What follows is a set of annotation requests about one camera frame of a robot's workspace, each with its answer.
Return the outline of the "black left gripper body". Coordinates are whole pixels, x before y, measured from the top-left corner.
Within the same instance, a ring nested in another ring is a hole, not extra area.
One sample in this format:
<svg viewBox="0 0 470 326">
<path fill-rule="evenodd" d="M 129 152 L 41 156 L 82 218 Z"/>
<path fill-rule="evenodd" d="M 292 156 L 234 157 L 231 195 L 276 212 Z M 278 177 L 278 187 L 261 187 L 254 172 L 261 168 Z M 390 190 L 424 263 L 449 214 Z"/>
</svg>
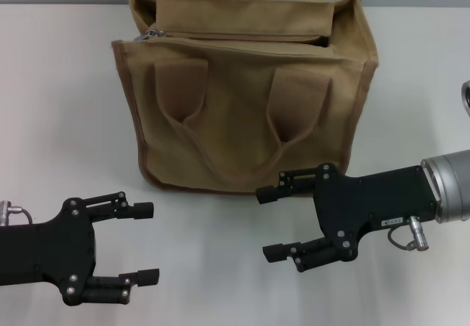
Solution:
<svg viewBox="0 0 470 326">
<path fill-rule="evenodd" d="M 79 198 L 67 199 L 48 222 L 1 228 L 1 285 L 51 283 L 64 303 L 83 303 L 95 268 L 95 234 Z"/>
</svg>

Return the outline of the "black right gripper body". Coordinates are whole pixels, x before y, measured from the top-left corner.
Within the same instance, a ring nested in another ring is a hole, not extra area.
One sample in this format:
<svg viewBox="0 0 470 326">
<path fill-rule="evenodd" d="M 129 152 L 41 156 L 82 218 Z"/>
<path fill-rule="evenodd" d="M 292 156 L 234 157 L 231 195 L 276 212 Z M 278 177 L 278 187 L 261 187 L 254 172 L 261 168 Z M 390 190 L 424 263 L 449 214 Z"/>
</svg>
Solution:
<svg viewBox="0 0 470 326">
<path fill-rule="evenodd" d="M 312 253 L 314 263 L 352 261 L 364 235 L 407 225 L 410 217 L 431 221 L 437 209 L 420 166 L 353 178 L 320 165 L 313 199 L 325 236 L 325 247 Z"/>
</svg>

